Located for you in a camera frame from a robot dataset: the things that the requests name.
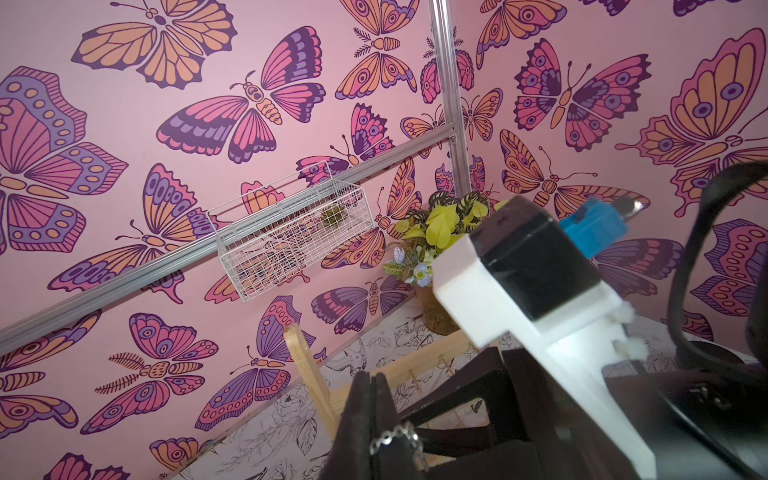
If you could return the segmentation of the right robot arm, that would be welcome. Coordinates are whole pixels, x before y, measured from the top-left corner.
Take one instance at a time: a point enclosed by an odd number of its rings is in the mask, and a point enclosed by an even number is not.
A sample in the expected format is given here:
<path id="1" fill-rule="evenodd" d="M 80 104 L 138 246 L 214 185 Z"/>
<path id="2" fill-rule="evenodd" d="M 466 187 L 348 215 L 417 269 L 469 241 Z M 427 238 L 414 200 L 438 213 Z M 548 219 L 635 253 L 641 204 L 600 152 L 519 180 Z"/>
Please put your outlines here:
<path id="1" fill-rule="evenodd" d="M 695 366 L 673 371 L 606 319 L 554 342 L 481 353 L 404 418 L 431 479 L 763 479 L 767 393 Z"/>

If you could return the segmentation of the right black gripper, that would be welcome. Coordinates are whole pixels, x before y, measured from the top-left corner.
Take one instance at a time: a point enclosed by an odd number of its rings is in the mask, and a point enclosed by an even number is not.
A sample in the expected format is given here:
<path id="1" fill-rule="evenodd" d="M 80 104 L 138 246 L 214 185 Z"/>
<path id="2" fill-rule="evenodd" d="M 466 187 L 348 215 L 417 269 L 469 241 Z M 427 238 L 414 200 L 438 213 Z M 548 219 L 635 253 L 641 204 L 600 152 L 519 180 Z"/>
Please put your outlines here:
<path id="1" fill-rule="evenodd" d="M 487 423 L 439 430 L 428 421 L 481 401 Z M 428 479 L 597 479 L 586 415 L 524 349 L 489 348 L 407 408 L 427 453 L 447 457 Z"/>

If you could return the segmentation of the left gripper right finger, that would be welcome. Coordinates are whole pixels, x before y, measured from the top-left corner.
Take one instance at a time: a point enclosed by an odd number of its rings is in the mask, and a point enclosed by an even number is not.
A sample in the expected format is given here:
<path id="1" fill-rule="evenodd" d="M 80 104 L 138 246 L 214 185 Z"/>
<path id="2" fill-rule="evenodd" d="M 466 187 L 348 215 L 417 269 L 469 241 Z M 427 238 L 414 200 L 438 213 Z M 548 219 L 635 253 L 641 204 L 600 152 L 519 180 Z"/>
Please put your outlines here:
<path id="1" fill-rule="evenodd" d="M 372 478 L 378 480 L 424 479 L 423 445 L 415 427 L 401 420 L 384 374 L 372 380 L 374 393 L 371 437 Z"/>

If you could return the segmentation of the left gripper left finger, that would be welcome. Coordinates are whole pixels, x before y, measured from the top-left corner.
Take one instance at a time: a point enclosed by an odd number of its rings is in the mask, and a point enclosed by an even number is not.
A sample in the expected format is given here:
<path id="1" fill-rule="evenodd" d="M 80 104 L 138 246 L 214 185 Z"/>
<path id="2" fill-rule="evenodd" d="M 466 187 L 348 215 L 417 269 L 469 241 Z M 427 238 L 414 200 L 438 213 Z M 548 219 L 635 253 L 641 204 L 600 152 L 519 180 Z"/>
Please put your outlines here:
<path id="1" fill-rule="evenodd" d="M 368 372 L 358 372 L 342 412 L 341 421 L 320 480 L 368 480 L 371 473 L 372 382 Z"/>

